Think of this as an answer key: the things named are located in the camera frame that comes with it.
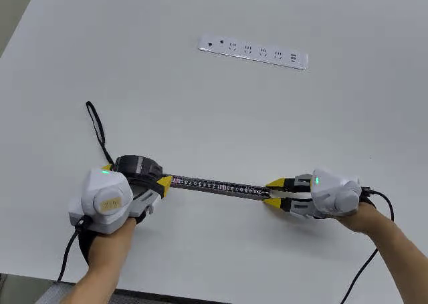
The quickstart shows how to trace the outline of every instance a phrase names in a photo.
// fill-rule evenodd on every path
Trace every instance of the hand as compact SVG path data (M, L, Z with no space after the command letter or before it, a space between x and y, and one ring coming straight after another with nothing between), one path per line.
M123 264L130 248L130 240L136 225L136 218L128 218L117 231L104 235L94 231L79 234L79 246L85 261L91 266L102 264Z
M135 225L135 219L128 218L116 232L98 235L89 250L89 269L109 267L120 270L130 250Z
M375 207L366 202L360 202L355 214L333 218L346 228L366 235L376 230L380 220L387 219Z

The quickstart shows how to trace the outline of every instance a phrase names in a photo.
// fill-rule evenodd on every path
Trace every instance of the yellow jaw tip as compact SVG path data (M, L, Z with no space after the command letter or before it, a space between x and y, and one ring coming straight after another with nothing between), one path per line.
M163 196L165 197L167 195L169 186L171 186L171 181L173 180L172 176L166 176L166 177L162 177L160 180L157 181L158 184L161 184L162 186L164 186L164 191L163 191Z
M280 198L267 198L263 199L265 204L271 205L276 208L281 208L281 199Z
M284 187L285 178L279 178L266 185L266 187Z

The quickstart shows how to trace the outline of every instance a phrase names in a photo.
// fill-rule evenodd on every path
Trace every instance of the white plastic casing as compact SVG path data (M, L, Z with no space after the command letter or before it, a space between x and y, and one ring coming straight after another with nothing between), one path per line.
M345 178L315 169L311 180L315 207L323 214L346 216L358 210L361 187L357 177Z
M93 168L83 185L82 210L92 217L94 224L117 229L128 217L132 196L123 174Z

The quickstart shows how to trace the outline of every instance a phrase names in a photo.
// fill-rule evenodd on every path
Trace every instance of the forearm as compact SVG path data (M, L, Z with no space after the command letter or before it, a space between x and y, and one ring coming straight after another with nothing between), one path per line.
M117 286L135 225L135 219L129 218L113 234L94 239L88 256L88 272L62 300L63 304L108 302Z
M367 235L391 272L405 304L428 303L428 259L383 215Z
M107 303L116 288L119 273L118 269L89 269L61 303Z

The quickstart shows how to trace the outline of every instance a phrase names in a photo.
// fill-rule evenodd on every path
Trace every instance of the floor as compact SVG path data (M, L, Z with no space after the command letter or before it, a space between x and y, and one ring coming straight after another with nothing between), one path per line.
M0 57L30 0L0 0ZM1 275L0 304L30 304L51 286L50 281Z

